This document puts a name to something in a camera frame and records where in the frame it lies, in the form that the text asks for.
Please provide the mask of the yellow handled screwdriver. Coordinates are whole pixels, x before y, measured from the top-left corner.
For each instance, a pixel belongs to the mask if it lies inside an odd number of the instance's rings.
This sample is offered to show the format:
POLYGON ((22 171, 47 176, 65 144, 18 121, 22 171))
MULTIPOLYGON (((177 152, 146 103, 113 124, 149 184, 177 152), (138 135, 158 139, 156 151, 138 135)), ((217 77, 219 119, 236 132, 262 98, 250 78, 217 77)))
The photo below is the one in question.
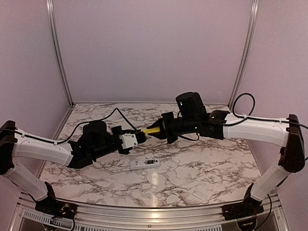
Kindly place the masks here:
POLYGON ((151 135, 151 136, 161 136, 162 135, 162 132, 159 127, 144 129, 142 130, 142 132, 144 134, 151 135))

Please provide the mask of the white remote control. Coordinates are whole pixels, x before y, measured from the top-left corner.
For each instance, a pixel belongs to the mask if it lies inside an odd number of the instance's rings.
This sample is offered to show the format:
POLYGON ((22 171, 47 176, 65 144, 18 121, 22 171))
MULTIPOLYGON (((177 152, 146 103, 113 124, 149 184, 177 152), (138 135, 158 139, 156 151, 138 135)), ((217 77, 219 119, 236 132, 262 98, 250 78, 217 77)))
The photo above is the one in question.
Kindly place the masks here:
POLYGON ((152 165, 145 165, 146 160, 147 159, 145 159, 145 160, 135 160, 135 161, 130 162, 129 169, 130 170, 140 170, 140 169, 156 168, 156 167, 161 166, 161 162, 160 162, 159 159, 154 159, 154 160, 156 160, 156 163, 152 164, 152 165))

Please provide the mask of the white battery compartment cover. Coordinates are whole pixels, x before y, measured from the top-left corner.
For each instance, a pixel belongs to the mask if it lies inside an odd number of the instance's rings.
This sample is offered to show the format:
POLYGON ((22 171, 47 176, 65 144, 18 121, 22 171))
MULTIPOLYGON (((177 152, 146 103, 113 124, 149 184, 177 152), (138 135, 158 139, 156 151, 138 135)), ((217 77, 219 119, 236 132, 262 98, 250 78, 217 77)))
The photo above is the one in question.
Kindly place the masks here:
POLYGON ((206 200, 207 200, 207 196, 206 196, 204 193, 200 192, 200 191, 195 190, 195 191, 193 191, 192 194, 193 194, 195 197, 199 198, 200 200, 203 200, 203 201, 206 201, 206 200))

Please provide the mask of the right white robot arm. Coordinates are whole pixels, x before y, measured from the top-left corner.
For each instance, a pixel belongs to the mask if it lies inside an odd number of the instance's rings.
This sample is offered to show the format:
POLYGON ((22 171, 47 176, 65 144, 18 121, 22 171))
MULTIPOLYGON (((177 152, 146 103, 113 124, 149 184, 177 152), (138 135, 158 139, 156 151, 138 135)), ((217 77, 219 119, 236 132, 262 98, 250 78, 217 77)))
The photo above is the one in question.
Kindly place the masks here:
POLYGON ((207 113, 197 92, 186 92, 176 97, 180 117, 164 113, 148 129, 160 140, 173 143, 185 134, 196 133, 201 137, 223 140, 239 138, 272 143, 281 147, 280 158, 247 190, 245 200, 239 203, 238 211, 248 216, 257 208, 267 194, 292 173, 305 166, 304 139, 296 115, 288 118, 261 118, 250 114, 215 110, 207 113))

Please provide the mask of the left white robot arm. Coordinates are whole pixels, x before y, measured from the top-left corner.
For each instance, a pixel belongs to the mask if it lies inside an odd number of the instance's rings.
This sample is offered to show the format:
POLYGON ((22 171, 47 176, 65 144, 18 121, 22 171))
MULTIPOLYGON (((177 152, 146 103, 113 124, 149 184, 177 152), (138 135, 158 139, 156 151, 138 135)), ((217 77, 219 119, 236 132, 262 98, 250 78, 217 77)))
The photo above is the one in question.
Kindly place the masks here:
POLYGON ((91 165, 98 158, 118 151, 129 154, 138 145, 138 130, 123 130, 113 127, 107 132, 104 121, 92 121, 82 129, 77 141, 56 141, 26 133, 7 121, 0 128, 0 174, 41 204, 50 214, 61 210, 52 186, 39 180, 26 167, 17 161, 19 157, 45 160, 62 166, 81 169, 91 165))

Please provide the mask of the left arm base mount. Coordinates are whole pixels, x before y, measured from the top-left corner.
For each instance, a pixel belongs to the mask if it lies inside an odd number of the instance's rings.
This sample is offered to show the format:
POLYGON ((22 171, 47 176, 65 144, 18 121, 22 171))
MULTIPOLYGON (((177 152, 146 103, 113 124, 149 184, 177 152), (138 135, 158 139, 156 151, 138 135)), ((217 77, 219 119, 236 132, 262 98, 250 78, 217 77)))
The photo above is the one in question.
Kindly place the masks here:
POLYGON ((40 201, 37 200, 35 209, 39 212, 53 215, 54 218, 73 219, 77 211, 77 205, 57 200, 52 186, 47 182, 45 182, 45 185, 47 187, 47 197, 40 201))

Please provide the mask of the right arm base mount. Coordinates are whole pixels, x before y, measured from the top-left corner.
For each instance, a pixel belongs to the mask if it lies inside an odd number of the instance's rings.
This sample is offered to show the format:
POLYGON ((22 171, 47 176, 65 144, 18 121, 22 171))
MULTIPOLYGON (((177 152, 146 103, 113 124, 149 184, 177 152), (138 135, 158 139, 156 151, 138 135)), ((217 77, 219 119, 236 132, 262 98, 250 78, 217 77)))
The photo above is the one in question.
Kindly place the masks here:
POLYGON ((247 189, 244 199, 241 202, 224 205, 222 207, 222 213, 225 220, 255 216, 264 212, 264 208, 261 205, 262 202, 251 197, 251 188, 252 187, 249 187, 247 189))

